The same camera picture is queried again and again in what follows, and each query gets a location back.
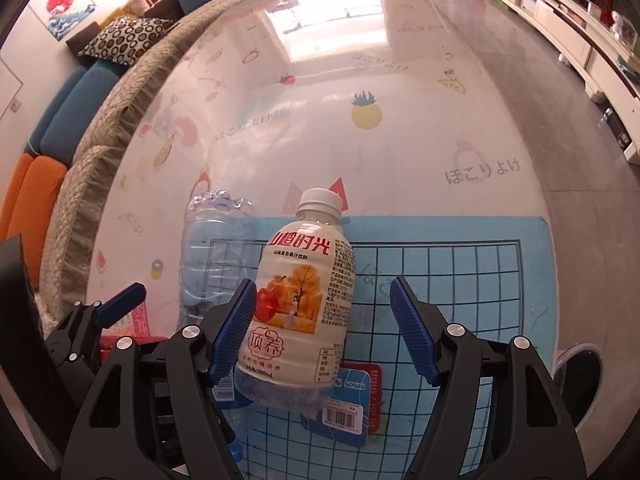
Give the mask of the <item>pink torn carton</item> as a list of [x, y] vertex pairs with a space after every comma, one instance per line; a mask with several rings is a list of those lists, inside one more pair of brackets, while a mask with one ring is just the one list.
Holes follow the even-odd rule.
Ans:
[[114, 337], [149, 337], [151, 332], [145, 302], [142, 302], [140, 306], [135, 307], [112, 327], [105, 330], [105, 333]]

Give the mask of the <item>white-cap juice bottle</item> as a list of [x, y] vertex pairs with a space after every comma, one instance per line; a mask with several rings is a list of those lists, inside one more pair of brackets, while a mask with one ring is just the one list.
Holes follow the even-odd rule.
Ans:
[[356, 281], [343, 201], [327, 188], [303, 192], [294, 221], [262, 248], [254, 315], [234, 383], [247, 399], [290, 412], [318, 412], [342, 362]]

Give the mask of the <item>grey trash bin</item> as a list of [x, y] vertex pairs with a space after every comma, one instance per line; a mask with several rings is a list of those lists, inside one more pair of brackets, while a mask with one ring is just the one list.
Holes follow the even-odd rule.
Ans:
[[601, 350], [595, 344], [574, 344], [556, 361], [553, 382], [570, 420], [578, 430], [590, 415], [603, 378]]

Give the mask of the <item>clear blue-label water bottle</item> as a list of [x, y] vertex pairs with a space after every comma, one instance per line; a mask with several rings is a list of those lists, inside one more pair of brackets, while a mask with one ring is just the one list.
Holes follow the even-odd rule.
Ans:
[[226, 190], [193, 197], [183, 221], [179, 268], [179, 326], [198, 325], [229, 301], [259, 256], [253, 204]]

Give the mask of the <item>sofa with beige cover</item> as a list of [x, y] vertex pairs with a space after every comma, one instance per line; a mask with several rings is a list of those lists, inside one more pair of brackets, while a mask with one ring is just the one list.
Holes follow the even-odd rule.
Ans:
[[17, 159], [1, 205], [1, 237], [19, 235], [44, 330], [85, 297], [107, 193], [126, 147], [171, 71], [205, 29], [246, 0], [170, 0], [175, 23], [132, 67], [98, 60], [64, 82]]

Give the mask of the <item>blue barcode card package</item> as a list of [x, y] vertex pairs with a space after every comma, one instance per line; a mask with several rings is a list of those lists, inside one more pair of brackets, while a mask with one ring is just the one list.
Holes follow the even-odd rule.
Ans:
[[381, 425], [382, 368], [373, 363], [343, 363], [331, 399], [320, 412], [302, 415], [312, 434], [351, 448], [363, 448]]

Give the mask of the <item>black white patterned pillow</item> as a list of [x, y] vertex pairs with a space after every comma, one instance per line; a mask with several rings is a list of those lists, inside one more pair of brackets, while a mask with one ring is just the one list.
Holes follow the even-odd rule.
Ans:
[[132, 67], [171, 30], [167, 18], [125, 18], [121, 16], [102, 29], [78, 56], [88, 56]]

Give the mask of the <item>red sun wave picture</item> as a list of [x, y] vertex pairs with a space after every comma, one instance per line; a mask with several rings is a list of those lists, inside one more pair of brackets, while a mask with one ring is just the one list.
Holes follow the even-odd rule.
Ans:
[[28, 6], [56, 41], [96, 10], [93, 0], [30, 0]]

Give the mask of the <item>white TV cabinet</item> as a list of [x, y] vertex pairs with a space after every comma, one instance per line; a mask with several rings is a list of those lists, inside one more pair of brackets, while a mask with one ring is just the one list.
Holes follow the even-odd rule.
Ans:
[[639, 162], [639, 86], [623, 71], [638, 70], [639, 57], [573, 0], [499, 0], [559, 51], [582, 77], [591, 101], [609, 102], [626, 130], [626, 161]]

